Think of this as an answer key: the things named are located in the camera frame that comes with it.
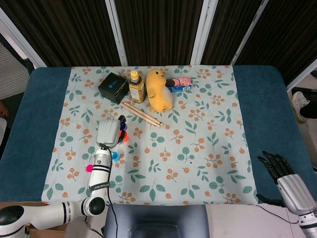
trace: white tablecloth with orange flowers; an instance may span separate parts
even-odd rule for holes
[[[158,118],[154,127],[103,98],[98,85],[113,72],[144,79],[154,67],[73,67],[60,116],[43,201],[90,195],[86,167],[98,149],[104,118],[127,118],[129,139],[118,144],[110,178],[114,203],[187,205],[256,204],[256,187],[231,66],[159,67],[166,78],[190,76],[190,91],[173,93],[173,109],[150,113],[148,99],[136,107]],[[127,95],[124,101],[131,101]]]

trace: stuffed toy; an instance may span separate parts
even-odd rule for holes
[[[146,88],[151,104],[151,113],[169,111],[173,107],[170,90],[165,86],[166,78],[158,68],[152,69],[146,80]]]

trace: cable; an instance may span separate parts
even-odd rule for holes
[[[98,231],[96,231],[95,229],[91,228],[91,225],[89,224],[89,222],[87,222],[87,216],[85,218],[85,224],[87,226],[87,228],[95,233],[97,233],[98,235],[100,235],[101,237],[104,237],[102,234],[100,234]]]
[[[108,152],[110,154],[110,169],[109,169],[109,175],[108,175],[108,182],[109,182],[111,169],[112,169],[112,153],[111,153],[111,150],[110,150],[109,147],[107,147],[106,149],[108,150]],[[110,196],[109,196],[109,186],[107,187],[107,194],[108,194],[108,200],[109,200],[109,203],[111,205],[112,212],[114,214],[114,219],[115,219],[115,224],[116,224],[115,237],[117,238],[118,237],[118,220],[117,220],[117,215],[114,212],[113,205],[112,205],[112,202],[111,202],[111,199],[110,199]]]
[[[278,215],[276,215],[276,214],[274,214],[274,213],[272,213],[272,212],[270,212],[270,211],[268,211],[268,210],[266,210],[265,208],[263,208],[263,207],[261,207],[263,210],[265,210],[266,212],[268,212],[268,213],[270,213],[270,214],[272,214],[272,215],[274,215],[274,216],[276,216],[276,217],[279,217],[280,219],[282,219],[283,221],[285,221],[285,222],[288,222],[288,223],[290,223],[290,224],[297,224],[298,223],[298,221],[297,222],[289,222],[289,221],[287,221],[287,220],[285,220],[284,218],[282,218],[282,217],[280,217],[280,216],[278,216]]]

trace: shoe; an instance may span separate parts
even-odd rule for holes
[[[307,100],[302,92],[296,92],[293,94],[292,96],[292,107],[295,111],[295,116],[296,116],[296,120],[299,123],[304,123],[307,121],[307,118],[303,117],[300,114],[300,110],[301,108],[303,108],[304,106],[306,106],[310,101]]]

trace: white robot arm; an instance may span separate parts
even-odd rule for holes
[[[31,223],[37,229],[47,229],[66,224],[79,216],[97,216],[106,206],[106,190],[109,187],[112,155],[110,148],[121,142],[125,131],[125,117],[100,121],[97,144],[89,180],[91,196],[78,202],[62,202],[43,207],[9,206],[0,210],[0,238],[23,238],[24,226]]]
[[[295,174],[289,163],[280,155],[269,154],[263,151],[268,160],[258,157],[265,165],[274,180],[282,200],[271,200],[257,194],[265,203],[287,207],[289,211],[299,216],[299,226],[307,238],[317,238],[317,218],[314,210],[317,204],[305,183],[298,174]]]

